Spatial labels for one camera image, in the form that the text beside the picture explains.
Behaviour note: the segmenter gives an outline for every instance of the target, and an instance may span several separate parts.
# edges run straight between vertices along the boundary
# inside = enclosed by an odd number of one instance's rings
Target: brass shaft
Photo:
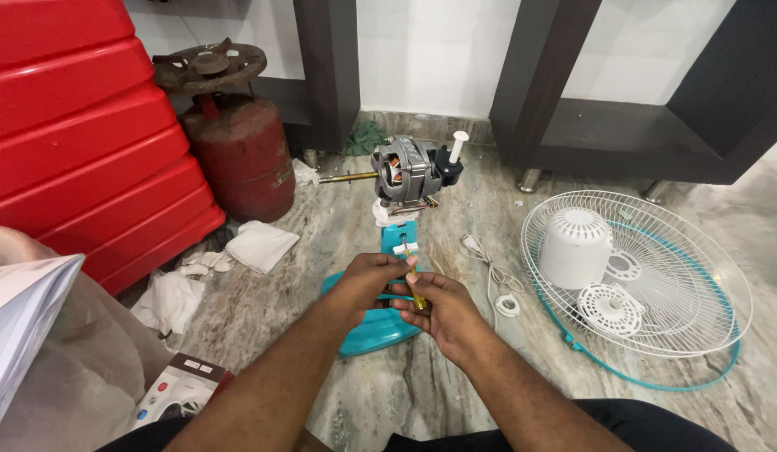
[[[318,180],[318,183],[347,182],[351,180],[376,179],[377,171],[373,173],[357,173],[354,175],[330,176]]]

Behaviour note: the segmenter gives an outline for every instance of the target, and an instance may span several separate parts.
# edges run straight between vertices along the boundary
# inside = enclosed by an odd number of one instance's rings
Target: white wire fan grille
[[[581,290],[551,285],[539,272],[547,222],[567,207],[596,211],[611,228],[614,251],[602,283],[621,286],[644,306],[635,334],[592,327],[577,307]],[[564,326],[587,335],[656,356],[689,357],[734,344],[751,323],[751,292],[729,255],[694,225],[644,200],[599,190],[554,196],[525,218],[522,245],[539,296]]]

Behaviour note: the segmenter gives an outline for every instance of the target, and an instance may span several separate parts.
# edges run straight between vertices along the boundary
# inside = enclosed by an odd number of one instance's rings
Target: white electrical cord
[[[523,292],[525,289],[523,283],[514,277],[514,273],[511,270],[495,264],[491,254],[483,249],[483,245],[475,236],[464,236],[461,244],[458,245],[458,250],[467,257],[477,259],[489,265],[489,277],[486,278],[486,299],[489,301],[489,306],[491,306],[491,310],[494,313],[494,331],[497,331],[497,307],[494,305],[494,300],[491,297],[491,282],[494,281],[497,285],[505,284],[514,292]]]

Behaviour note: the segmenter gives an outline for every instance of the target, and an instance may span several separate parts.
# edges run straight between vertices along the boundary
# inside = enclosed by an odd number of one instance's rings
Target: gas stove burner
[[[260,75],[267,64],[260,47],[234,44],[230,38],[220,44],[157,55],[151,62],[154,82],[163,91],[174,94],[203,94],[247,83]]]

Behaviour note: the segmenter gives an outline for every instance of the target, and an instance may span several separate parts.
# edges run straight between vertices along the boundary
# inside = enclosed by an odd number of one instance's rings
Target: red gas cylinder
[[[180,122],[215,201],[241,222],[282,217],[293,206],[296,179],[276,106],[242,94],[196,98],[201,108]]]

